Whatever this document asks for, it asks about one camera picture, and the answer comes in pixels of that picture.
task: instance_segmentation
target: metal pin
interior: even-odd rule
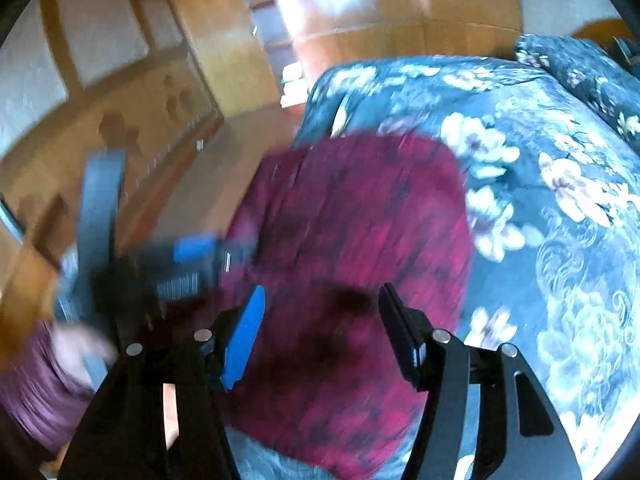
[[[507,357],[516,357],[516,355],[518,355],[518,349],[511,343],[505,343],[500,349]]]
[[[127,355],[130,357],[135,357],[136,355],[140,355],[142,353],[142,345],[140,343],[131,343],[127,346]]]
[[[447,344],[449,341],[451,341],[451,334],[441,328],[437,328],[436,330],[434,330],[431,334],[431,337],[433,337],[433,340],[437,341],[438,343]]]
[[[197,330],[193,334],[193,338],[199,343],[204,343],[208,341],[209,339],[211,339],[212,336],[213,334],[211,333],[211,330],[209,330],[208,328],[201,328],[200,330]]]

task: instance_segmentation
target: brown floor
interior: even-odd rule
[[[289,146],[303,110],[266,108],[227,120],[175,187],[152,237],[226,232],[262,156]]]

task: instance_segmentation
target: bed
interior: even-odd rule
[[[457,335],[519,346],[592,479],[640,411],[640,82],[589,41],[526,35],[515,50],[329,69],[294,146],[367,130],[453,150],[476,247]]]

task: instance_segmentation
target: pillow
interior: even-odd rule
[[[640,81],[593,41],[525,34],[515,50],[520,63],[549,72],[640,154]]]

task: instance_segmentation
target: wooden door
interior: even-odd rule
[[[229,117],[280,101],[246,0],[172,0],[222,113]]]

